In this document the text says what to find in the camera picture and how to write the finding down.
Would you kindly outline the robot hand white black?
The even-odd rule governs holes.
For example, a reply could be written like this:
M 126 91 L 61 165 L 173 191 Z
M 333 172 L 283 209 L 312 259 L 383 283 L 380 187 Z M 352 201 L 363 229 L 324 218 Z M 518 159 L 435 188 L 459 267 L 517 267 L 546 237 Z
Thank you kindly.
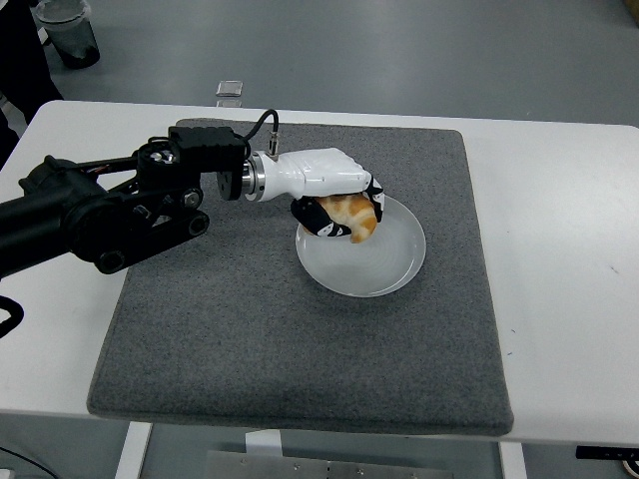
M 291 213 L 306 233 L 320 238 L 372 236 L 381 222 L 385 195 L 371 173 L 336 148 L 251 155 L 244 195 L 266 202 L 293 198 Z

